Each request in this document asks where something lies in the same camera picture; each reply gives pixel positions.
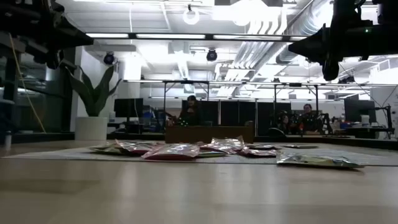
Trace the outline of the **black office partition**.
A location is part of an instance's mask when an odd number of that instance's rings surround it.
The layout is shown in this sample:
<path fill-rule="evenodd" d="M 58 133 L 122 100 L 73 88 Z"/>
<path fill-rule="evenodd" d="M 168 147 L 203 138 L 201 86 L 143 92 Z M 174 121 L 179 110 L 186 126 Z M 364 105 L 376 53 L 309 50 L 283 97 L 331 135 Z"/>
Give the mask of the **black office partition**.
<path fill-rule="evenodd" d="M 283 112 L 292 110 L 290 103 L 255 101 L 199 101 L 204 121 L 213 126 L 243 126 L 247 121 L 254 123 L 258 136 L 269 135 L 269 129 L 277 125 Z"/>

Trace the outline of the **person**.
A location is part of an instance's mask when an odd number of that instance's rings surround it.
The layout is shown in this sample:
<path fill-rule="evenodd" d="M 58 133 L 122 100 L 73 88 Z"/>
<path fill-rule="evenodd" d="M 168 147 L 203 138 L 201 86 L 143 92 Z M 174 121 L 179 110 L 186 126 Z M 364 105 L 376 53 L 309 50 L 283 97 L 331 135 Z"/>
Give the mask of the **person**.
<path fill-rule="evenodd" d="M 203 123 L 202 110 L 194 95 L 187 98 L 187 104 L 182 107 L 178 117 L 172 116 L 167 121 L 168 126 L 202 126 Z"/>
<path fill-rule="evenodd" d="M 303 106 L 304 114 L 299 116 L 298 128 L 300 134 L 318 135 L 321 134 L 322 125 L 318 116 L 313 113 L 312 106 L 305 104 Z"/>

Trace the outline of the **grey woven placemat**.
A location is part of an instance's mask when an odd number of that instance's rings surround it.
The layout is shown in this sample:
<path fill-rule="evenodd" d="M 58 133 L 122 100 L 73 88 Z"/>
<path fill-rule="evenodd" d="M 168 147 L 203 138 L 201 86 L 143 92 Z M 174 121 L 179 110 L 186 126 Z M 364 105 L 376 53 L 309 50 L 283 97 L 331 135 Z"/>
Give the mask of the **grey woven placemat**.
<path fill-rule="evenodd" d="M 285 148 L 282 152 L 297 152 L 317 156 L 343 156 L 354 162 L 366 166 L 392 166 L 398 167 L 398 152 L 383 149 L 371 149 L 365 147 L 349 147 L 341 145 L 321 144 L 315 149 L 291 149 Z M 87 147 L 64 149 L 47 152 L 28 152 L 8 156 L 9 159 L 55 159 L 55 160 L 94 160 L 94 161 L 131 161 L 142 162 L 141 157 L 129 157 L 122 155 L 109 155 L 94 152 Z M 221 157 L 202 157 L 191 159 L 193 163 L 205 164 L 275 164 L 272 157 L 244 157 L 237 154 Z"/>

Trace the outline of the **green tea bag packet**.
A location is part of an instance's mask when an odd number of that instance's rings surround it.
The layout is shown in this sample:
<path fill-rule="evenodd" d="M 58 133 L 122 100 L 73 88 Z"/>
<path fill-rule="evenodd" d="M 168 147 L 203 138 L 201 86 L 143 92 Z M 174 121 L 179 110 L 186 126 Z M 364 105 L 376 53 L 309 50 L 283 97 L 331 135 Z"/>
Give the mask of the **green tea bag packet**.
<path fill-rule="evenodd" d="M 284 148 L 291 148 L 291 149 L 317 149 L 318 146 L 313 145 L 302 145 L 302 144 L 286 144 L 282 145 Z"/>
<path fill-rule="evenodd" d="M 228 153 L 220 152 L 220 151 L 200 151 L 196 158 L 205 158 L 205 157 L 223 157 L 227 156 Z"/>
<path fill-rule="evenodd" d="M 343 156 L 326 156 L 303 152 L 282 151 L 276 153 L 276 164 L 342 169 L 357 169 L 365 167 L 364 164 L 355 162 Z"/>
<path fill-rule="evenodd" d="M 100 153 L 100 154 L 110 154 L 110 155 L 123 155 L 124 153 L 120 148 L 113 146 L 101 146 L 101 147 L 90 147 L 89 150 Z"/>

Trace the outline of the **snake plant in white pot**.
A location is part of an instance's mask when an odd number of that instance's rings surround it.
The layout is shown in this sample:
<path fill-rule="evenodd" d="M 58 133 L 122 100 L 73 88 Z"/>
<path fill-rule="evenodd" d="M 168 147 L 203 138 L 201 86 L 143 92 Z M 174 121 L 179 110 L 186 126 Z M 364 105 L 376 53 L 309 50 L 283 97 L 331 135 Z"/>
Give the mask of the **snake plant in white pot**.
<path fill-rule="evenodd" d="M 78 66 L 81 78 L 77 79 L 72 71 L 65 67 L 69 73 L 72 89 L 82 100 L 88 116 L 76 118 L 75 139 L 79 141 L 105 141 L 107 138 L 108 118 L 100 117 L 100 112 L 106 106 L 108 98 L 117 90 L 121 79 L 113 88 L 109 84 L 114 74 L 114 65 L 109 66 L 96 87 L 93 86 L 89 76 Z"/>

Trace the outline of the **long LED light bar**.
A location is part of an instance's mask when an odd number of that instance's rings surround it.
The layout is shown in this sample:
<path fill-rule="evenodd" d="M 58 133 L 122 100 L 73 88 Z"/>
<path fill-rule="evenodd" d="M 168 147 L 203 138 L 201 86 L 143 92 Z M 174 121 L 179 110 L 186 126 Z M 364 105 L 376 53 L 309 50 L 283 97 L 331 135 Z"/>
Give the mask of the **long LED light bar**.
<path fill-rule="evenodd" d="M 241 42 L 297 42 L 306 35 L 258 34 L 178 34 L 178 33 L 86 33 L 94 39 L 118 40 L 206 40 Z"/>

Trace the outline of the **wooden three-compartment box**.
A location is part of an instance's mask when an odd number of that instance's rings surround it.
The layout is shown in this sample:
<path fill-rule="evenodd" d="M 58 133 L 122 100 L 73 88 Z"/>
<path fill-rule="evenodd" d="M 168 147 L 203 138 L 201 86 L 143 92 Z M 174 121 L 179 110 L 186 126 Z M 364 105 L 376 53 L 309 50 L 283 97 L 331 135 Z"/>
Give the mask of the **wooden three-compartment box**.
<path fill-rule="evenodd" d="M 254 123 L 244 126 L 169 126 L 165 129 L 166 143 L 210 143 L 213 138 L 242 137 L 244 142 L 254 142 Z"/>

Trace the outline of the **black computer monitor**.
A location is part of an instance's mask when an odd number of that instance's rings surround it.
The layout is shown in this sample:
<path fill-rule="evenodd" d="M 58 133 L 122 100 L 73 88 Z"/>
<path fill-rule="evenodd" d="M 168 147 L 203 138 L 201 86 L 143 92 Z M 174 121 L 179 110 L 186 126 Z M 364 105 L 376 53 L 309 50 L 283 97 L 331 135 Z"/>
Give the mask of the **black computer monitor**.
<path fill-rule="evenodd" d="M 375 103 L 369 100 L 344 100 L 345 120 L 361 122 L 361 115 L 368 115 L 369 122 L 376 122 Z"/>
<path fill-rule="evenodd" d="M 142 98 L 115 99 L 114 112 L 118 118 L 140 118 L 143 112 Z"/>

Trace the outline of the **black metal rack frame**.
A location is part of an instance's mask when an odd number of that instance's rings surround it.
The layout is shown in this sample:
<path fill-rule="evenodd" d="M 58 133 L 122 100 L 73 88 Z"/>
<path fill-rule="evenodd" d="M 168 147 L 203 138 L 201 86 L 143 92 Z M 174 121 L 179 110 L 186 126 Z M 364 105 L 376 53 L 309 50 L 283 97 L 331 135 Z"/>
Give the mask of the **black metal rack frame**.
<path fill-rule="evenodd" d="M 197 80 L 164 80 L 163 83 L 164 83 L 163 107 L 164 107 L 164 121 L 165 121 L 166 127 L 168 127 L 167 121 L 168 121 L 172 116 L 174 116 L 174 115 L 169 115 L 169 114 L 166 112 L 166 97 L 167 97 L 167 92 L 168 92 L 168 90 L 169 90 L 169 89 L 167 88 L 167 85 L 168 85 L 169 83 L 172 84 L 171 88 L 172 88 L 175 84 L 177 84 L 177 83 L 178 83 L 178 84 L 184 84 L 184 85 L 194 85 L 194 84 L 201 85 L 201 84 L 206 84 L 207 86 L 209 86 L 209 81 L 197 81 Z"/>
<path fill-rule="evenodd" d="M 319 113 L 318 86 L 319 85 L 317 85 L 317 84 L 308 84 L 308 83 L 280 83 L 280 84 L 274 84 L 274 104 L 273 104 L 274 105 L 274 112 L 273 112 L 274 119 L 273 119 L 273 125 L 275 127 L 277 127 L 278 120 L 279 120 L 278 117 L 277 117 L 277 108 L 276 108 L 277 107 L 277 94 L 278 94 L 277 87 L 279 85 L 283 86 L 282 89 L 287 87 L 287 86 L 294 87 L 294 88 L 298 88 L 298 87 L 303 87 L 304 86 L 304 87 L 308 88 L 309 91 L 315 95 L 315 98 L 316 98 L 315 99 L 315 101 L 316 101 L 315 114 L 318 116 L 318 113 Z M 310 89 L 309 86 L 314 86 L 315 92 L 312 89 Z M 310 113 L 314 112 L 314 110 L 312 109 L 312 106 L 310 106 L 309 104 L 304 105 L 303 109 L 304 109 L 305 114 L 310 114 Z M 317 131 L 304 131 L 303 133 L 305 133 L 307 135 L 319 135 L 320 134 L 319 130 L 317 130 Z"/>

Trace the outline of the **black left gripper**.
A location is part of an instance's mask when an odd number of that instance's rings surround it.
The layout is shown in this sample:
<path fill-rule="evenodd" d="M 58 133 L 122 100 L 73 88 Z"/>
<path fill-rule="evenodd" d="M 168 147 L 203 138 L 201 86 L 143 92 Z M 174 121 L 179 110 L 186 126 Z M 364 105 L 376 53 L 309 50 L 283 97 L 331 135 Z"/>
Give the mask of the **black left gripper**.
<path fill-rule="evenodd" d="M 22 41 L 26 44 L 27 53 L 58 59 L 52 37 L 60 25 L 64 7 L 57 0 L 18 0 L 18 6 L 23 8 Z M 62 49 L 93 44 L 93 38 L 71 24 L 65 16 L 62 17 L 62 33 Z"/>

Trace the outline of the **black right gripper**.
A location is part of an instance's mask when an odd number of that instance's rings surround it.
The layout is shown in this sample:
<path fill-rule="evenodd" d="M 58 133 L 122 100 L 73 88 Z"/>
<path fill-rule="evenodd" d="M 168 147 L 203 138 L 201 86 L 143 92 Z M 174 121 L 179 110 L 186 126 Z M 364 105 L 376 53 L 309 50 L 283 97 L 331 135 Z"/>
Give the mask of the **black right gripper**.
<path fill-rule="evenodd" d="M 329 34 L 329 61 L 342 61 L 344 57 L 363 57 L 361 47 L 369 39 L 373 21 L 362 19 L 362 5 L 370 0 L 334 0 L 330 27 L 288 46 L 288 50 L 308 58 L 311 62 L 323 62 L 328 44 L 323 43 Z"/>

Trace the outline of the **red tea bag packet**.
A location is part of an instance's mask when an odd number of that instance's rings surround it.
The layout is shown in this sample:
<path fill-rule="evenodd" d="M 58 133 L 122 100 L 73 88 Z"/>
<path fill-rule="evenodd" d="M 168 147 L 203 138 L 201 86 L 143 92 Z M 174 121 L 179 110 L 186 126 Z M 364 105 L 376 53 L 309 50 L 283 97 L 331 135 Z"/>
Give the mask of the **red tea bag packet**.
<path fill-rule="evenodd" d="M 277 151 L 275 149 L 258 150 L 245 148 L 240 150 L 239 154 L 247 157 L 275 157 L 277 155 Z"/>
<path fill-rule="evenodd" d="M 149 151 L 157 149 L 160 144 L 153 141 L 118 141 L 115 140 L 115 148 L 121 154 L 128 156 L 141 156 Z"/>
<path fill-rule="evenodd" d="M 146 160 L 183 161 L 194 159 L 199 153 L 200 147 L 194 144 L 166 144 L 148 151 L 142 158 Z"/>

